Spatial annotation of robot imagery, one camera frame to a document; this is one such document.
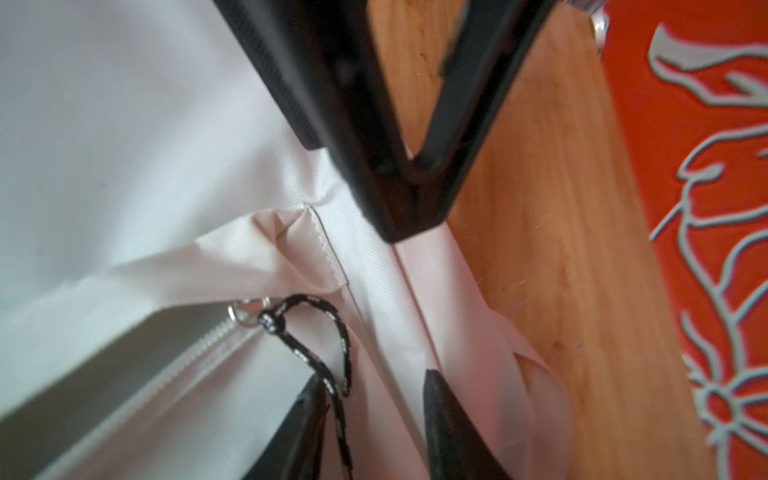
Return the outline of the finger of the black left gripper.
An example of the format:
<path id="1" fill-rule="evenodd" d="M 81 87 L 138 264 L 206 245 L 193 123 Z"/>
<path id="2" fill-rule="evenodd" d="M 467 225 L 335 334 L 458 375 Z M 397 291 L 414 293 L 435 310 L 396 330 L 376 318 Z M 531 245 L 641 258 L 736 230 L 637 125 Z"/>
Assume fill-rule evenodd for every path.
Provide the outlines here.
<path id="1" fill-rule="evenodd" d="M 410 156 L 363 1 L 220 1 L 217 10 L 302 146 L 326 148 L 364 217 L 396 243 L 442 223 L 553 9 L 471 1 Z"/>

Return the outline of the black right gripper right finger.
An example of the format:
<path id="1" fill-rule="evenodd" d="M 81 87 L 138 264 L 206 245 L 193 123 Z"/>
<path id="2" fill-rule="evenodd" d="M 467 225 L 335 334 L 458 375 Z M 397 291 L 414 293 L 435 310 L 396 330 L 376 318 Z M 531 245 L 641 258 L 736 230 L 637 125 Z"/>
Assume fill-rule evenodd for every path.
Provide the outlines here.
<path id="1" fill-rule="evenodd" d="M 510 479 L 437 370 L 425 373 L 423 402 L 431 479 Z"/>

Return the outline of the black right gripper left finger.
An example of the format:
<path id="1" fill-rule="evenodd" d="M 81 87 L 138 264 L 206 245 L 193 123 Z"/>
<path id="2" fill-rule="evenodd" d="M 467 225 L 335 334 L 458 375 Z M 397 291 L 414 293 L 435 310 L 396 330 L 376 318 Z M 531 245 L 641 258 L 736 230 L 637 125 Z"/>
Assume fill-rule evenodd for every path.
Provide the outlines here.
<path id="1" fill-rule="evenodd" d="M 244 479 L 320 477 L 328 409 L 325 386 L 313 375 Z"/>

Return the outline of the white canvas backpack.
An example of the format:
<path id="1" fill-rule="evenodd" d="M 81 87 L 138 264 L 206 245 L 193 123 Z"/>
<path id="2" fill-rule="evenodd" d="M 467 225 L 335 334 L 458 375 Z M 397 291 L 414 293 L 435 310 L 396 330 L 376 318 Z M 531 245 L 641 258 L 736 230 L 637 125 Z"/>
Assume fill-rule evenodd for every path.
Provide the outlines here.
<path id="1" fill-rule="evenodd" d="M 244 479 L 318 375 L 318 479 L 431 479 L 437 370 L 564 478 L 564 388 L 446 219 L 384 241 L 218 2 L 1 5 L 2 477 Z"/>

